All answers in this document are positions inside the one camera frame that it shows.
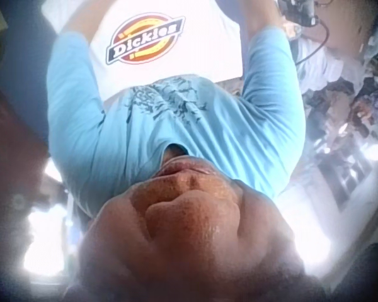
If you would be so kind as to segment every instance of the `t-shirt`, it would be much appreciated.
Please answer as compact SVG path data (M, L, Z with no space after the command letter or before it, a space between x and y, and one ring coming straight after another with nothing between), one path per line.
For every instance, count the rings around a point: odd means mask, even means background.
M304 145L304 108L284 32L266 28L250 43L243 95L182 75L124 90L107 108L84 37L61 34L47 75L49 149L80 207L150 179L168 146L209 160L225 175L274 198Z
M46 0L42 13L58 33L83 2ZM103 101L125 88L181 74L213 82L243 74L239 25L215 0L115 1L90 56Z

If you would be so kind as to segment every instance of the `sleeve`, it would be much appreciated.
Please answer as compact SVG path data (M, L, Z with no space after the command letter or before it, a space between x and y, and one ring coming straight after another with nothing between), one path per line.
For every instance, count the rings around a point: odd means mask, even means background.
M87 194L82 193L91 185L105 112L89 46L81 34L58 37L49 63L47 92L49 152L68 190L77 200L84 199Z
M290 45L281 29L266 28L251 40L242 102L251 108L266 165L288 180L304 148L306 121ZM286 184L277 185L278 190Z

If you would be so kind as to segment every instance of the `man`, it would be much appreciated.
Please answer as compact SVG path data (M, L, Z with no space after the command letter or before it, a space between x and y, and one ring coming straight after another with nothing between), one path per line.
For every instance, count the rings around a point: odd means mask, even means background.
M186 75L124 91L105 112L88 45L113 2L75 14L48 71L50 153L94 218L66 298L317 301L271 201L305 132L275 3L242 0L251 41L241 98Z

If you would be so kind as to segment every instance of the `mouth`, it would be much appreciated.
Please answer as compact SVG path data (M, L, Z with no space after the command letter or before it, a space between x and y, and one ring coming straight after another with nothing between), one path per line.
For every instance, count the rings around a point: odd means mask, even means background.
M191 170L206 175L217 175L218 172L210 163L205 160L191 156L180 156L171 159L153 178L173 175L185 170Z

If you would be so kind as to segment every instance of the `dickies logo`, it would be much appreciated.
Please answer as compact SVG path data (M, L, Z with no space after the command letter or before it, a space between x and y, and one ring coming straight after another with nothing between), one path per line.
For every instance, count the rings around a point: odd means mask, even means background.
M185 17L142 14L122 24L106 49L106 63L143 64L169 52L183 31Z

